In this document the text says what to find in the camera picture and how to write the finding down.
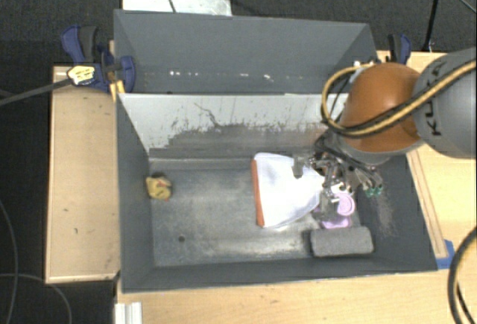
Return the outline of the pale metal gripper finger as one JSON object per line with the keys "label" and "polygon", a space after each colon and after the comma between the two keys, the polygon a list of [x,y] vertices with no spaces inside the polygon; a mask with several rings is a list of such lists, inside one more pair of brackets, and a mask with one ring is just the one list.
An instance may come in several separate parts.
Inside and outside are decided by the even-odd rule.
{"label": "pale metal gripper finger", "polygon": [[321,213],[333,213],[336,211],[336,206],[338,204],[338,198],[332,191],[332,189],[327,186],[324,187],[320,193],[320,212]]}
{"label": "pale metal gripper finger", "polygon": [[306,168],[309,168],[309,156],[308,155],[296,155],[293,156],[292,172],[296,179],[300,179],[305,172]]}

